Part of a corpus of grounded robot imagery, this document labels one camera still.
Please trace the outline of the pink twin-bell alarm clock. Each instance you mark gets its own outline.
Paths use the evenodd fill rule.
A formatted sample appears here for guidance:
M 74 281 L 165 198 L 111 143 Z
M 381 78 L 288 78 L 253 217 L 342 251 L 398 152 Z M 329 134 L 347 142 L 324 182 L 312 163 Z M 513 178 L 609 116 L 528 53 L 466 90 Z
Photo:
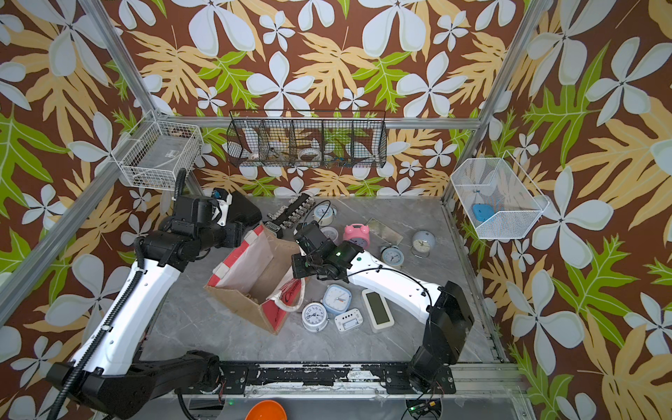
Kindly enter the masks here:
M 365 224 L 351 224 L 344 228 L 344 240 L 367 250 L 370 246 L 370 228 Z

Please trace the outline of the canvas bag with red sides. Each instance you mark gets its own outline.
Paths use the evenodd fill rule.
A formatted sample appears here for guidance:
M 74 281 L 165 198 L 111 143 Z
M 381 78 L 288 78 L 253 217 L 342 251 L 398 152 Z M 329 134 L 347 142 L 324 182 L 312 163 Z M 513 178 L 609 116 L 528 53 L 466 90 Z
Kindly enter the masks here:
M 305 301 L 307 278 L 295 278 L 299 246 L 260 225 L 213 269 L 205 290 L 238 317 L 277 335 Z

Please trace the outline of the white rectangular digital clock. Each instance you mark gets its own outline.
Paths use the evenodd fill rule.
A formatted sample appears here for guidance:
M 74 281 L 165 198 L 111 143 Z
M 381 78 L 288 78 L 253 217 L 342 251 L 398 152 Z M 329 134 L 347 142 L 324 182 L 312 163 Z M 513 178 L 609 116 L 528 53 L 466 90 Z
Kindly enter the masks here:
M 362 298 L 375 333 L 380 333 L 395 325 L 388 302 L 382 295 L 366 289 L 362 291 Z

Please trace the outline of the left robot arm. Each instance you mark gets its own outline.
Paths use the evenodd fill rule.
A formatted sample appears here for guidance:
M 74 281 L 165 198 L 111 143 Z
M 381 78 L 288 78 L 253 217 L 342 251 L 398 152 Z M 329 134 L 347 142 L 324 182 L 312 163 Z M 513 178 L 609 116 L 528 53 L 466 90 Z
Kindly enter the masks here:
M 136 261 L 103 320 L 69 362 L 50 368 L 47 381 L 59 393 L 48 418 L 58 418 L 71 400 L 128 419 L 173 390 L 217 387 L 220 360 L 212 353 L 189 351 L 159 362 L 135 360 L 159 304 L 187 265 L 212 248 L 240 246 L 245 231 L 261 219 L 258 208 L 239 192 L 215 188 L 209 197 L 185 195 L 186 176 L 185 170 L 178 173 L 173 214 L 134 241 Z

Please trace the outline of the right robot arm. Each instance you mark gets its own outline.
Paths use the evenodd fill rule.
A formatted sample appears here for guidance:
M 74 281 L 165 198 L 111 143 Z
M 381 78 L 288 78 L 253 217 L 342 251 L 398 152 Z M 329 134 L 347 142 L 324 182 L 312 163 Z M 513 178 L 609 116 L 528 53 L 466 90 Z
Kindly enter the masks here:
M 376 292 L 401 306 L 425 326 L 423 342 L 407 365 L 409 384 L 425 392 L 452 377 L 474 325 L 474 315 L 463 289 L 451 281 L 436 285 L 421 281 L 384 264 L 361 246 L 335 244 L 317 222 L 295 235 L 300 252 L 292 257 L 295 278 L 341 280 Z

